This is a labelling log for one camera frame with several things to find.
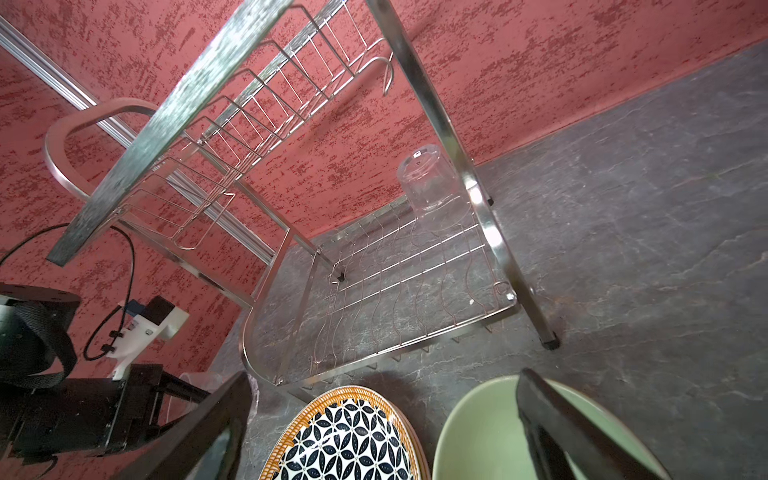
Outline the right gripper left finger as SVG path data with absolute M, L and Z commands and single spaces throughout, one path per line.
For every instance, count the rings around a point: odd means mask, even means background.
M 115 479 L 234 479 L 253 403 L 247 373 L 232 375 Z

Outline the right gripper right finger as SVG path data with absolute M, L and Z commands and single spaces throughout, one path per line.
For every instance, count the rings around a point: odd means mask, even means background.
M 516 388 L 518 416 L 539 479 L 573 479 L 572 465 L 589 479 L 657 479 L 560 395 L 525 368 Z

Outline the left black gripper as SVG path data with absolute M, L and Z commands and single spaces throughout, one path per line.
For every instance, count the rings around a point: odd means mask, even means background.
M 166 396 L 191 400 L 199 405 L 210 395 L 166 372 L 159 364 L 134 365 L 118 384 L 120 396 L 115 415 L 108 424 L 102 456 L 137 450 L 176 426 L 185 415 L 165 424 L 159 423 Z

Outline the pale green bowl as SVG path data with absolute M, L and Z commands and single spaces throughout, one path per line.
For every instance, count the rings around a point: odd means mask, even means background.
M 434 479 L 535 479 L 519 418 L 518 375 L 487 381 L 465 395 L 441 431 L 432 465 Z M 567 385 L 549 384 L 630 455 L 662 479 L 670 474 L 652 451 L 596 400 Z

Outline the white patterned deep plate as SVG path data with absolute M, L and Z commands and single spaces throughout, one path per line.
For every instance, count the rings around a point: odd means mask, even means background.
M 429 479 L 430 467 L 404 413 L 357 385 L 312 400 L 285 429 L 262 479 Z

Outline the clear glass cup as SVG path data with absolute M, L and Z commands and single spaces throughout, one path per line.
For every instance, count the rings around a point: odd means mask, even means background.
M 218 390 L 226 381 L 229 380 L 230 377 L 231 374 L 223 374 L 219 372 L 185 372 L 179 375 L 179 378 L 182 381 L 209 393 L 214 393 L 216 390 Z M 252 393 L 252 400 L 248 414 L 248 420 L 252 421 L 258 413 L 260 391 L 258 383 L 253 377 L 246 375 L 246 379 L 249 381 Z M 197 404 L 191 400 L 166 396 L 160 410 L 160 423 L 165 424 L 176 420 L 177 418 L 193 411 L 196 406 Z
M 459 196 L 452 162 L 434 144 L 415 150 L 401 162 L 397 179 L 416 212 L 430 213 Z

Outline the steel two-tier dish rack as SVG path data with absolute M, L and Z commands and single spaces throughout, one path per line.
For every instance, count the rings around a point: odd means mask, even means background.
M 111 226 L 238 303 L 245 369 L 302 401 L 313 387 L 524 312 L 558 348 L 489 197 L 388 1 L 357 22 L 343 1 L 311 13 L 247 1 L 161 105 L 103 102 L 57 121 L 44 143 L 54 178 L 84 208 L 48 254 L 63 266 Z M 315 127 L 359 78 L 402 73 L 458 175 L 430 213 L 404 194 L 314 241 L 254 187 L 287 143 Z M 98 123 L 136 132 L 124 148 Z M 264 263 L 208 216 L 218 204 L 274 250 Z

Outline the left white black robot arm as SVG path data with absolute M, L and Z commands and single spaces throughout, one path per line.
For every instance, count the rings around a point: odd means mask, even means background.
M 78 356 L 68 334 L 79 296 L 50 288 L 1 287 L 1 452 L 54 467 L 61 453 L 103 457 L 137 450 L 169 431 L 159 422 L 168 397 L 201 403 L 207 391 L 137 357 L 171 339 L 186 312 L 161 296 L 117 306 L 129 317 L 112 335 L 107 378 L 74 378 Z

